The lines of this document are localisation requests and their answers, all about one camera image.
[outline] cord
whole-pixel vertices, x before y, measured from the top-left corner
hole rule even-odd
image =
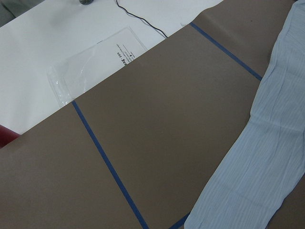
[[[16,16],[13,14],[13,12],[12,11],[10,11],[10,9],[9,8],[7,8],[7,6],[6,5],[4,5],[4,3],[2,2],[2,1],[0,1],[0,4],[4,7],[4,9],[6,9],[13,17],[14,17],[14,19],[16,18]]]
[[[138,18],[138,19],[141,19],[141,20],[145,21],[148,25],[150,25],[151,27],[153,27],[155,30],[160,31],[160,32],[164,35],[165,38],[168,38],[168,36],[166,36],[166,34],[165,34],[162,30],[160,30],[160,29],[154,27],[153,25],[151,25],[146,19],[141,18],[141,17],[139,17],[139,16],[137,16],[137,15],[134,15],[133,13],[129,13],[123,6],[120,6],[120,5],[119,5],[118,0],[116,0],[116,4],[118,5],[118,7],[120,7],[120,8],[123,9],[123,10],[125,10],[125,12],[126,12],[127,14],[132,15],[132,16]]]

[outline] light blue fabric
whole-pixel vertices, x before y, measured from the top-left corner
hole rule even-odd
[[[293,4],[251,118],[185,229],[264,229],[305,172],[305,0]]]

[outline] blue line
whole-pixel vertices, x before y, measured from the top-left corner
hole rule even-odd
[[[123,193],[123,195],[125,196],[129,206],[132,208],[135,216],[137,217],[139,223],[141,224],[142,228],[143,229],[149,229],[149,227],[147,226],[144,218],[142,217],[141,213],[139,212],[137,206],[135,205],[135,203],[133,202],[131,196],[129,195],[127,189],[125,188],[124,184],[122,183],[119,175],[116,173],[114,167],[112,166],[110,160],[108,159],[106,153],[104,152],[101,144],[99,143],[99,141],[97,140],[95,134],[93,133],[92,129],[90,128],[87,120],[85,119],[84,115],[82,114],[80,108],[78,107],[78,105],[76,104],[75,101],[72,101],[72,104],[78,114],[78,116],[80,117],[82,123],[84,124],[85,128],[87,129],[88,131],[88,134],[90,135],[92,141],[94,142],[96,148],[98,149],[98,151],[100,152],[106,166],[108,167],[108,169],[110,170],[113,178],[115,179],[116,183],[118,184],[121,192]]]
[[[174,225],[172,225],[169,229],[178,229],[180,227],[182,227],[182,225],[185,223],[186,219],[188,218],[188,216],[190,215],[190,212],[187,213],[185,216],[183,216],[181,218],[181,220],[179,220],[178,222],[176,222]]]
[[[237,56],[235,56],[233,53],[231,53],[229,50],[227,50],[225,47],[223,47],[220,43],[218,43],[216,40],[214,40],[209,34],[207,34],[205,31],[200,29],[196,24],[193,22],[190,23],[190,25],[196,29],[201,35],[203,35],[205,38],[207,38],[210,42],[212,42],[214,45],[216,45],[221,51],[223,51],[225,54],[230,56],[233,60],[235,60],[239,65],[244,67],[249,73],[251,73],[253,76],[255,76],[256,79],[262,80],[262,77],[257,74],[252,68],[250,68],[248,65],[246,65],[244,62],[242,62]]]

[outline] transparent plastic packaging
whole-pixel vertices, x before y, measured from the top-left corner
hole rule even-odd
[[[47,77],[60,107],[132,62],[147,49],[126,27],[96,45],[55,63]]]

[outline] red object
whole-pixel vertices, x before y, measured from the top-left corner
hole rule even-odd
[[[10,129],[0,125],[0,148],[4,147],[20,135]]]

